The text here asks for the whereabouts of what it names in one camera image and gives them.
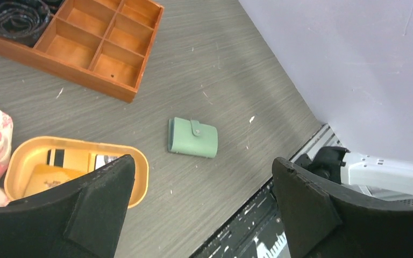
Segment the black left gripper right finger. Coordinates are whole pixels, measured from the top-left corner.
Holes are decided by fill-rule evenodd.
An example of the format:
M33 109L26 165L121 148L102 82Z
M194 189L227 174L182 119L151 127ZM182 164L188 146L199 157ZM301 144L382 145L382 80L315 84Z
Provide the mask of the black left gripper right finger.
M291 257L413 257L413 207L361 194L282 157L272 174Z

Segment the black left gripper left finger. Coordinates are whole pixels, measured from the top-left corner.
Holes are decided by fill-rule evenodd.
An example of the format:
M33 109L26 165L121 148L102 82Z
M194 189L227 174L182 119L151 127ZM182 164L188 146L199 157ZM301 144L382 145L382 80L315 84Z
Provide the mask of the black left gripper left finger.
M114 257L135 172L126 154L0 207L0 257Z

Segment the green card holder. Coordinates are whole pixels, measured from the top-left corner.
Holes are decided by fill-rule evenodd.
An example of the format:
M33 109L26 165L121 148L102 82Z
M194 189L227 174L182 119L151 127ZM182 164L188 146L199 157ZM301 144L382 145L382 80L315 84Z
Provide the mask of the green card holder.
M215 158L218 151L218 131L214 126L197 120L174 117L168 120L170 153Z

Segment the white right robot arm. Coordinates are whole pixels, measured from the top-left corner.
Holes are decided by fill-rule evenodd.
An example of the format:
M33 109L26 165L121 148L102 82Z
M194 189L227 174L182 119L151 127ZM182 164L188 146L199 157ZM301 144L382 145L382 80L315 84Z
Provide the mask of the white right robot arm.
M383 199L413 198L413 162L385 159L345 147L325 146L298 165L307 171L362 194Z

